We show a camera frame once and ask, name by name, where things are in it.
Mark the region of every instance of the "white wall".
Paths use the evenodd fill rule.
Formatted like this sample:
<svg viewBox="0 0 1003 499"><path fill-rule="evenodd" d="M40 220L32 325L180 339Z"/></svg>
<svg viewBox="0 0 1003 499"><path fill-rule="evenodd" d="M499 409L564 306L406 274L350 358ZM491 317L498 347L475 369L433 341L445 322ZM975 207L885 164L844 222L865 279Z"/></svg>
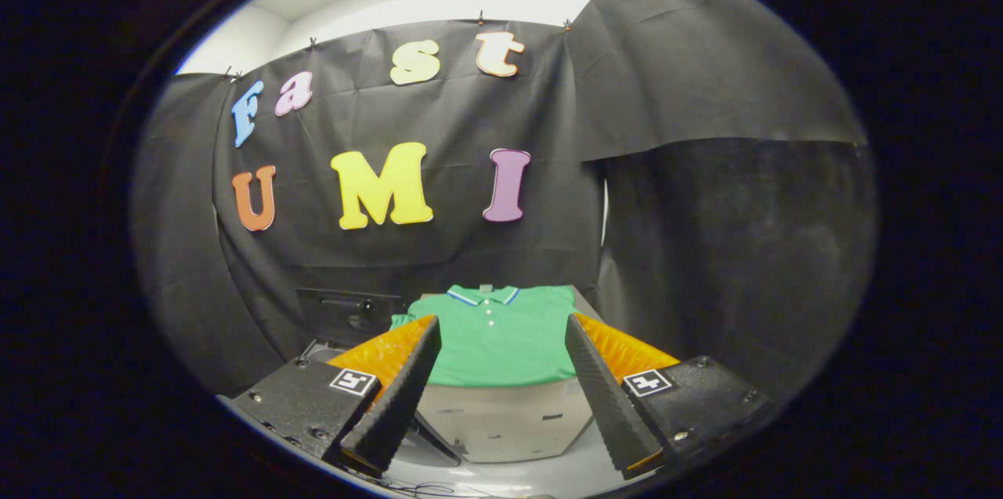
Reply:
<svg viewBox="0 0 1003 499"><path fill-rule="evenodd" d="M178 73L248 73L272 60L272 49L289 21L247 5L237 10L189 54Z"/></svg>
<svg viewBox="0 0 1003 499"><path fill-rule="evenodd" d="M205 39L178 73L247 73L273 59L355 32L430 20L473 20L481 9L490 20L562 25L589 0L341 0L289 22L254 5L245 6Z"/></svg>
<svg viewBox="0 0 1003 499"><path fill-rule="evenodd" d="M482 9L490 20L562 25L574 20L589 0L341 0L292 23L276 44L278 59L317 41L377 27L431 20L475 20Z"/></svg>

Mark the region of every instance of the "letter i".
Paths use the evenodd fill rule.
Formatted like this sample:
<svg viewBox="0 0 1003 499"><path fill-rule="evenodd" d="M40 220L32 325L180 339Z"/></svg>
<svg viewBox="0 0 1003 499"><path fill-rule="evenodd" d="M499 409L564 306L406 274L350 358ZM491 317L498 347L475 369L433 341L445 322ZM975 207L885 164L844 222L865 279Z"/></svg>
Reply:
<svg viewBox="0 0 1003 499"><path fill-rule="evenodd" d="M523 169L531 160L526 150L493 149L490 153L494 163L494 192L491 205L484 210L486 220L506 221L523 217L519 207L519 189L523 182Z"/></svg>

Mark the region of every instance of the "shirt collar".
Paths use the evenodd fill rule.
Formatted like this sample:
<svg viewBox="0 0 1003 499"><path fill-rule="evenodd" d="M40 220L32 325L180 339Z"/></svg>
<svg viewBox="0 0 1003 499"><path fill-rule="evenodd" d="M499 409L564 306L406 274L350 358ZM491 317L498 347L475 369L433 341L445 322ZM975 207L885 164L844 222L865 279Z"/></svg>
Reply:
<svg viewBox="0 0 1003 499"><path fill-rule="evenodd" d="M490 302L508 306L513 303L516 296L519 296L519 292L518 288L512 288L512 286L504 289L495 289L493 292L480 292L479 289L465 289L460 288L460 286L452 286L449 292L446 292L446 296L452 297L452 299L458 300L470 307L478 306L483 300L490 300Z"/></svg>

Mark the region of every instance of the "foam letter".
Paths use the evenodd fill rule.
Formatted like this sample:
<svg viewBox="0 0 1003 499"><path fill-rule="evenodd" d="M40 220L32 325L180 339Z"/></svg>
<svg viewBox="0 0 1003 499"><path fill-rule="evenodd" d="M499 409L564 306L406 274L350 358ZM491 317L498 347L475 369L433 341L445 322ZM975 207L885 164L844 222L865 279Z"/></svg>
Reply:
<svg viewBox="0 0 1003 499"><path fill-rule="evenodd" d="M311 79L313 79L312 73L302 71L302 73L289 78L289 81L282 85L282 88L279 89L279 93L282 95L275 105L277 116L284 116L292 109L300 109L300 107L307 105L310 98L313 98L313 92L310 90Z"/></svg>
<svg viewBox="0 0 1003 499"><path fill-rule="evenodd" d="M415 81L426 81L438 73L439 61L435 54L438 45L435 41L405 42L394 51L394 67L390 68L390 79L397 85L412 84Z"/></svg>
<svg viewBox="0 0 1003 499"><path fill-rule="evenodd" d="M259 167L258 180L261 181L261 213L251 209L251 173L234 175L234 192L237 195L237 214L241 223L249 231L264 231L275 220L275 192L272 189L274 166Z"/></svg>
<svg viewBox="0 0 1003 499"><path fill-rule="evenodd" d="M484 219L505 221L523 217L519 207L519 187L523 182L523 169L530 163L530 152L526 150L493 149L491 162L494 163L494 192L491 206L484 210Z"/></svg>
<svg viewBox="0 0 1003 499"><path fill-rule="evenodd" d="M258 114L258 98L255 98L255 95L261 93L262 89L265 89L265 83L259 79L244 92L244 95L241 95L241 98L234 103L234 109L231 109L231 113L234 113L234 123L237 124L238 148L254 131L251 117Z"/></svg>
<svg viewBox="0 0 1003 499"><path fill-rule="evenodd" d="M376 173L362 152L342 152L331 159L331 167L341 181L341 206L344 216L338 220L341 228L362 228L368 223L359 210L359 201L366 206L376 224L383 224L393 196L390 220L397 224L424 223L432 219L430 206L425 205L421 189L421 157L425 145L421 142L401 142L390 149L383 171Z"/></svg>
<svg viewBox="0 0 1003 499"><path fill-rule="evenodd" d="M513 41L513 39L516 39L516 35L510 34L508 31L477 35L477 41L483 42L479 52L477 52L477 67L497 77L516 75L519 66L506 63L505 59L506 56L509 56L510 50L524 52L526 45Z"/></svg>

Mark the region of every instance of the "blue collar stripe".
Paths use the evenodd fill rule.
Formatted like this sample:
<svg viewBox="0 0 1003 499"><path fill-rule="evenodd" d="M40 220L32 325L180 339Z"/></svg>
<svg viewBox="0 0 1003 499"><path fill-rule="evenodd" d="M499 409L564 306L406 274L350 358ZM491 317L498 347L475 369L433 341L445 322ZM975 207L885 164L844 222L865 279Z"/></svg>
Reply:
<svg viewBox="0 0 1003 499"><path fill-rule="evenodd" d="M515 300L517 295L519 295L519 289L518 288L514 289L514 291L512 293L512 296L509 296L509 299L505 300L505 303L503 304L503 306L508 306L509 304L512 304L512 300Z"/></svg>
<svg viewBox="0 0 1003 499"><path fill-rule="evenodd" d="M466 297L462 297L458 293L446 292L446 296L452 297L452 299L454 300L460 300L460 302L465 303L467 306L473 306L473 307L477 306L476 302L471 302L471 300L467 300Z"/></svg>

